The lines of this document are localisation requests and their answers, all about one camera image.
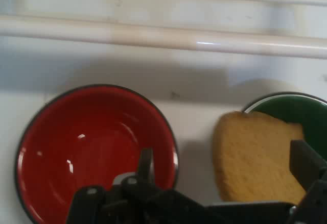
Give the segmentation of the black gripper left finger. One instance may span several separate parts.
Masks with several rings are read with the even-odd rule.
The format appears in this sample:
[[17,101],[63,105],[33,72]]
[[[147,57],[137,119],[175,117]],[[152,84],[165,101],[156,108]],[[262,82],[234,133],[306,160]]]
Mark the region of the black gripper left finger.
[[68,212],[68,223],[200,223],[204,207],[175,190],[154,184],[153,150],[143,149],[136,173],[109,191],[80,188]]

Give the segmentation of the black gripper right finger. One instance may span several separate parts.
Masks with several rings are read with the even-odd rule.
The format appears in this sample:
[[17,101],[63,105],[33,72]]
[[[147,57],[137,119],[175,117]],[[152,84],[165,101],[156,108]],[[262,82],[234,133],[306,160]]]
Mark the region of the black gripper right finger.
[[289,168],[306,193],[288,223],[326,223],[326,160],[305,141],[292,140]]

